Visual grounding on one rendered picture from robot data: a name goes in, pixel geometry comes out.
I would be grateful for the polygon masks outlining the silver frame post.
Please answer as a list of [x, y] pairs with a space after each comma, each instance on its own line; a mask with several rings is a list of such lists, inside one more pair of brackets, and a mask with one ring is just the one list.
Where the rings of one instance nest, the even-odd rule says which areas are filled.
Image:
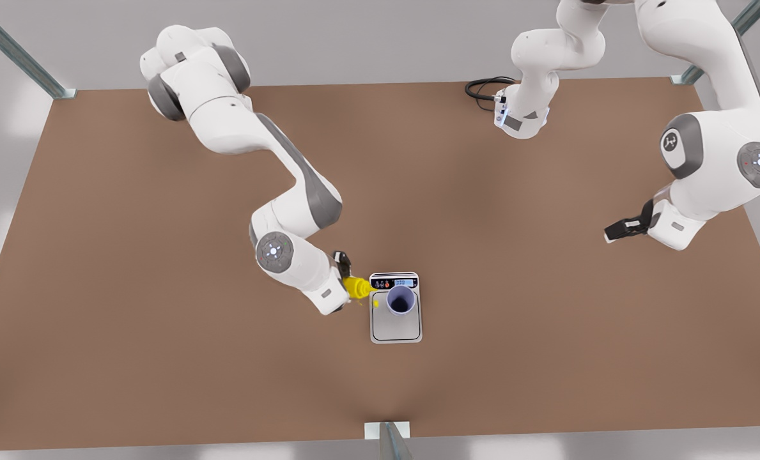
[[690, 66], [681, 75], [670, 76], [673, 85], [692, 85], [705, 73], [715, 76], [725, 61], [740, 54], [740, 35], [760, 19], [760, 0], [748, 0], [745, 7], [731, 22], [706, 0], [690, 4], [678, 19], [678, 38], [684, 38], [683, 50], [672, 49], [675, 58], [687, 61]]
[[379, 460], [413, 460], [406, 444], [411, 437], [409, 421], [367, 422], [363, 425], [366, 440], [378, 440]]
[[53, 99], [69, 100], [75, 98], [77, 94], [75, 88], [66, 88], [61, 85], [2, 26], [0, 26], [0, 52]]

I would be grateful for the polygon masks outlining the purple cup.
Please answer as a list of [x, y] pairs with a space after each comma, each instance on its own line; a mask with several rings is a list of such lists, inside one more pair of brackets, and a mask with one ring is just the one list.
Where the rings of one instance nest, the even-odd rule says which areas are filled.
[[386, 303], [389, 312], [397, 316], [408, 314], [417, 305], [417, 295], [409, 286], [396, 285], [388, 290]]

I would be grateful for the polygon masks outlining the grey digital kitchen scale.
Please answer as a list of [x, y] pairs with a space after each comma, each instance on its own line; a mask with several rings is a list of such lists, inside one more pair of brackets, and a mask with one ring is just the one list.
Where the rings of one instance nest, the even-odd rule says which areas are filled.
[[[423, 339], [420, 279], [416, 273], [374, 273], [369, 282], [375, 292], [369, 297], [370, 337], [375, 344], [416, 343]], [[386, 295], [396, 285], [409, 286], [417, 295], [417, 305], [403, 316], [391, 314]]]

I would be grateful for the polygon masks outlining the yellow sauce bottle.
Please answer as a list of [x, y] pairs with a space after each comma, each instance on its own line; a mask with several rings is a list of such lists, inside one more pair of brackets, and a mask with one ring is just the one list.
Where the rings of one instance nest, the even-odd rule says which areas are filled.
[[370, 297], [371, 292], [377, 291], [374, 286], [367, 279], [360, 279], [359, 277], [344, 277], [342, 279], [343, 285], [348, 292], [348, 300], [362, 300]]

